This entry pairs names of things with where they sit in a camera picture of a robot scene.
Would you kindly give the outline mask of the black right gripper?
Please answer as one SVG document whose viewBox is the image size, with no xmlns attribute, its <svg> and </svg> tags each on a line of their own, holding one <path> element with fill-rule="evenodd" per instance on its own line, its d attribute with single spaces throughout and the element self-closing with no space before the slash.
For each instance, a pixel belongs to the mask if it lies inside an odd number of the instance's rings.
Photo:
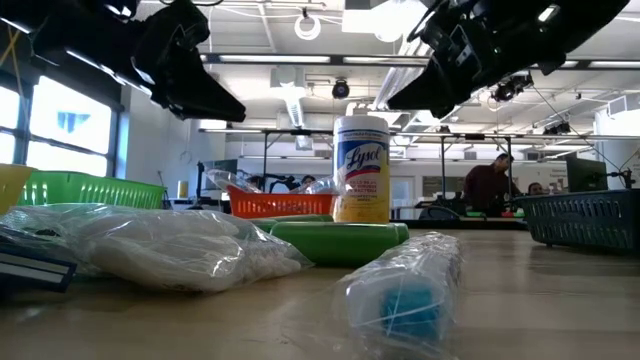
<svg viewBox="0 0 640 360">
<path fill-rule="evenodd" d="M 431 49 L 419 76 L 387 102 L 392 110 L 430 110 L 443 118 L 473 86 L 506 76 L 506 0 L 419 0 L 426 11 L 407 35 Z"/>
</svg>

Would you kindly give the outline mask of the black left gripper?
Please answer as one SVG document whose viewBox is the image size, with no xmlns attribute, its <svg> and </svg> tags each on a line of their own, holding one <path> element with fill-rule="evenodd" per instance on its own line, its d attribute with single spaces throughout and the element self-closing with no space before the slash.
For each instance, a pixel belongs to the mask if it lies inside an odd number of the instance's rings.
<svg viewBox="0 0 640 360">
<path fill-rule="evenodd" d="M 203 66 L 198 45 L 209 37 L 209 25 L 190 0 L 174 0 L 133 28 L 131 62 L 153 102 L 181 120 L 245 120 L 246 107 Z"/>
</svg>

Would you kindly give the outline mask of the green plastic basket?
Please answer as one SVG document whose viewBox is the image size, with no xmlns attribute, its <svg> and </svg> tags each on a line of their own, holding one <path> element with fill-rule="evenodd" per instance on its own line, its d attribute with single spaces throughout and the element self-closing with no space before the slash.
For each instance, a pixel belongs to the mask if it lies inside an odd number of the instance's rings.
<svg viewBox="0 0 640 360">
<path fill-rule="evenodd" d="M 162 186 L 68 171 L 34 171 L 23 187 L 18 205 L 97 203 L 160 209 Z"/>
</svg>

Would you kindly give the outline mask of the green Pert shampoo bottle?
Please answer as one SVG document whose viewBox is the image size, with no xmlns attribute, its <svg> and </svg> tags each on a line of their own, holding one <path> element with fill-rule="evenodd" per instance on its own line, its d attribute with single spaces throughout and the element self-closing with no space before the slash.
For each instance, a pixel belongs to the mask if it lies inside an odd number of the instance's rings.
<svg viewBox="0 0 640 360">
<path fill-rule="evenodd" d="M 334 221 L 331 215 L 289 215 L 289 216 L 278 216 L 278 217 L 270 217 L 270 218 L 253 218 L 249 219 L 253 225 L 257 226 L 259 229 L 270 233 L 271 229 L 277 224 L 281 222 L 330 222 Z"/>
<path fill-rule="evenodd" d="M 409 237 L 404 223 L 281 222 L 270 234 L 320 267 L 358 268 Z"/>
</svg>

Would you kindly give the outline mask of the black plastic slotted basket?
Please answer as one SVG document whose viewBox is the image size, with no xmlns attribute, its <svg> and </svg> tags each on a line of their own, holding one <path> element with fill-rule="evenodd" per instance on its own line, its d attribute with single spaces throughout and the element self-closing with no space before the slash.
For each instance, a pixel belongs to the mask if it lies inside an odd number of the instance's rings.
<svg viewBox="0 0 640 360">
<path fill-rule="evenodd" d="M 516 200 L 534 241 L 640 255 L 640 189 Z"/>
</svg>

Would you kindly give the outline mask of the black overhead rig bar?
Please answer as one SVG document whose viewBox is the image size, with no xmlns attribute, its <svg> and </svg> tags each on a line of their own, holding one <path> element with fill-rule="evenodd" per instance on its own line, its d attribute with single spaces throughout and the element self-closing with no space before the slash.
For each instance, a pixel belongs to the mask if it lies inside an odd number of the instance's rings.
<svg viewBox="0 0 640 360">
<path fill-rule="evenodd" d="M 298 55 L 266 53 L 203 53 L 204 64 L 229 65 L 326 65 L 326 66 L 366 66 L 366 67 L 407 67 L 421 68 L 428 64 L 429 56 L 399 55 Z M 569 59 L 559 67 L 569 71 L 633 71 L 640 70 L 640 60 L 598 60 Z"/>
</svg>

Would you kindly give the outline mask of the Lysol wipes canister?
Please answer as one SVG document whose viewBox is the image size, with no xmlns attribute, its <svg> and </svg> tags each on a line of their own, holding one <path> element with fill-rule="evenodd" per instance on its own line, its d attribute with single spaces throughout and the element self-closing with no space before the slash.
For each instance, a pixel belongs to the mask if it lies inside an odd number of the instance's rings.
<svg viewBox="0 0 640 360">
<path fill-rule="evenodd" d="M 386 120 L 343 116 L 333 131 L 337 222 L 386 224 L 390 218 L 390 131 Z"/>
</svg>

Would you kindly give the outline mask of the large bright window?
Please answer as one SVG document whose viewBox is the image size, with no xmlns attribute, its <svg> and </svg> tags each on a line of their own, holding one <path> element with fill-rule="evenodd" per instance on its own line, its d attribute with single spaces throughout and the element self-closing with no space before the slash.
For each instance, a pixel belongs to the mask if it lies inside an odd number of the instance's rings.
<svg viewBox="0 0 640 360">
<path fill-rule="evenodd" d="M 0 77 L 0 164 L 108 176 L 117 113 L 45 76 Z"/>
</svg>

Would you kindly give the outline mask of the orange plastic basket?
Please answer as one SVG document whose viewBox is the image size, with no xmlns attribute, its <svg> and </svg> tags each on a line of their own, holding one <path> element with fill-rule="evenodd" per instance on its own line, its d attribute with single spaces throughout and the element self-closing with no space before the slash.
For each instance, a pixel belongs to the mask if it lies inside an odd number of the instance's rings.
<svg viewBox="0 0 640 360">
<path fill-rule="evenodd" d="M 245 192 L 228 186 L 231 213 L 240 218 L 270 218 L 293 215 L 329 215 L 331 194 L 284 194 Z"/>
</svg>

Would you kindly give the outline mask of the clear bag of cotton balls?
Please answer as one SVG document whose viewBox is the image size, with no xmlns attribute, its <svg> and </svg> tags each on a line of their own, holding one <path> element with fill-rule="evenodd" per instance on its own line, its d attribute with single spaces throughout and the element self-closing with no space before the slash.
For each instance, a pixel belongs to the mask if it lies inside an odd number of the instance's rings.
<svg viewBox="0 0 640 360">
<path fill-rule="evenodd" d="M 221 292 L 312 265 L 290 243 L 212 210 L 54 204 L 15 206 L 2 218 L 52 224 L 76 238 L 71 249 L 41 251 L 77 263 L 84 274 L 161 290 Z"/>
</svg>

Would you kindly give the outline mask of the black computer monitor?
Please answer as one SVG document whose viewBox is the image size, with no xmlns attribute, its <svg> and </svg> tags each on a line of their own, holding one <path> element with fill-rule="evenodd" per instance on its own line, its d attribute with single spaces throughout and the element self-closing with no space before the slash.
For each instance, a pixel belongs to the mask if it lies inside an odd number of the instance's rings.
<svg viewBox="0 0 640 360">
<path fill-rule="evenodd" d="M 606 191 L 607 168 L 604 162 L 580 158 L 566 160 L 568 188 L 571 193 Z"/>
</svg>

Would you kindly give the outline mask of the yellow plastic basket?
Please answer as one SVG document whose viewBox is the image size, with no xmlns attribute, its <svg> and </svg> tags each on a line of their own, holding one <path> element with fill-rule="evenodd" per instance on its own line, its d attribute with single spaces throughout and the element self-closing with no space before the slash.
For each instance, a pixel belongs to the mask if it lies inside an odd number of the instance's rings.
<svg viewBox="0 0 640 360">
<path fill-rule="evenodd" d="M 34 168 L 25 165 L 0 164 L 0 215 L 18 203 L 33 171 Z"/>
</svg>

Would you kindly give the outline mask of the blue toothbrush in clear bag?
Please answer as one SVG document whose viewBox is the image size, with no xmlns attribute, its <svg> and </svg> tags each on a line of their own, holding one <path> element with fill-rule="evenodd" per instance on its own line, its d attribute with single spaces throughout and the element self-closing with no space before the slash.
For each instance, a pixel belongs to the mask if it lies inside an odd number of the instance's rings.
<svg viewBox="0 0 640 360">
<path fill-rule="evenodd" d="M 314 360 L 449 360 L 461 264 L 457 238 L 411 237 L 302 303 L 293 335 Z"/>
</svg>

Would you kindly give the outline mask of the black razor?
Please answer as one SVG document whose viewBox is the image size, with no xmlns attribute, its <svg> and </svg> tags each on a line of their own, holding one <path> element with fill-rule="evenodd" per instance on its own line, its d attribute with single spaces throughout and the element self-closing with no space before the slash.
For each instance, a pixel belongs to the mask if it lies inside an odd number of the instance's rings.
<svg viewBox="0 0 640 360">
<path fill-rule="evenodd" d="M 0 244 L 0 291 L 30 288 L 64 293 L 76 269 L 73 262 Z"/>
</svg>

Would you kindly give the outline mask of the black background rig frame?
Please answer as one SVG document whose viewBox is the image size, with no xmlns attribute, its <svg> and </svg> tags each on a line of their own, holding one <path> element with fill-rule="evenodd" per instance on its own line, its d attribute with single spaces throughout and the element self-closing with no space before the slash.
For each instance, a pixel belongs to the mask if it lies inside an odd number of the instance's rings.
<svg viewBox="0 0 640 360">
<path fill-rule="evenodd" d="M 326 134 L 312 137 L 311 150 L 298 150 L 290 134 L 228 133 L 225 158 L 238 161 L 238 168 L 252 175 L 283 174 L 301 177 L 312 175 L 318 179 L 332 174 L 332 138 Z M 522 154 L 515 145 L 504 139 L 487 139 L 483 142 L 463 138 L 424 137 L 402 146 L 390 144 L 390 175 L 409 182 L 411 196 L 415 199 L 429 197 L 446 190 L 452 195 L 451 185 L 423 189 L 423 179 L 431 177 L 438 184 L 443 177 L 464 177 L 479 164 L 492 162 L 499 154 L 510 152 L 519 159 Z"/>
</svg>

